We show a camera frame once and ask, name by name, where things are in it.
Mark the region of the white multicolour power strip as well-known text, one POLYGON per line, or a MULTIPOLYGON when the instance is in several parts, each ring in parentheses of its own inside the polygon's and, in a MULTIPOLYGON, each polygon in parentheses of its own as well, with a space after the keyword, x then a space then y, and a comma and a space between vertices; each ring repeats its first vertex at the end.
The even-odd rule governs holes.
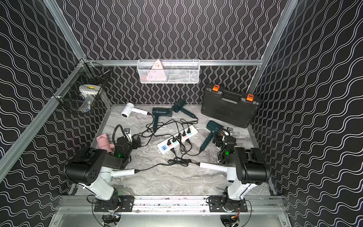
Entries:
POLYGON ((167 152, 169 152, 171 149, 180 146, 180 143, 185 143, 187 140, 189 140, 190 138, 194 137, 197 134, 198 134, 197 129, 194 126, 189 126, 188 128, 175 134, 174 136, 159 143, 157 145, 158 152, 161 155, 164 155, 167 152))

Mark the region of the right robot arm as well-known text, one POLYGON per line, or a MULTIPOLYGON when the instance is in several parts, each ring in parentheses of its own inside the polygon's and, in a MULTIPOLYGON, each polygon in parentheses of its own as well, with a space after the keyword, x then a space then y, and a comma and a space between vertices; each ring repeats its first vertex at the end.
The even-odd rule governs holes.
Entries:
POLYGON ((247 192, 269 181, 269 171, 259 148, 239 147, 233 136, 217 136, 215 145, 220 149, 218 164, 226 169, 230 183, 222 194, 223 207, 234 209, 241 206, 247 192))

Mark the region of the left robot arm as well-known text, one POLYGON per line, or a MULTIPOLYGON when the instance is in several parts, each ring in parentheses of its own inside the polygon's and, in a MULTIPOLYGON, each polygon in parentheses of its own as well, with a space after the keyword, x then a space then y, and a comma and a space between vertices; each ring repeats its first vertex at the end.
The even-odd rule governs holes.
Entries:
POLYGON ((132 142, 123 136, 114 144, 114 153, 104 149, 84 148, 65 167, 65 177, 89 190, 95 196, 95 211, 131 212, 133 196, 120 196, 109 185, 113 178, 132 176, 135 169, 125 169, 130 161, 132 142))

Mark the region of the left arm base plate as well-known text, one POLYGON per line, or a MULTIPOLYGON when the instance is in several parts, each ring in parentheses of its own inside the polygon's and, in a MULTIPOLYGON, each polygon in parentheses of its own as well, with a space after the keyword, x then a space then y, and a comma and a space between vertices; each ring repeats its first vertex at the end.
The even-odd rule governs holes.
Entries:
POLYGON ((96 199, 94 212, 132 212, 135 197, 130 195, 112 197, 108 201, 96 199))

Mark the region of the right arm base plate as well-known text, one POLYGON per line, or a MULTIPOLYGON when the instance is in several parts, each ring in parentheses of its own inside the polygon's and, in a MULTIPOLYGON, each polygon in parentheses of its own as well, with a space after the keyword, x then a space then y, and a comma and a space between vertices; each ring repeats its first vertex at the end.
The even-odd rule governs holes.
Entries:
POLYGON ((206 203, 210 212, 244 213, 248 211, 245 199, 236 201, 225 196, 209 196, 206 203))

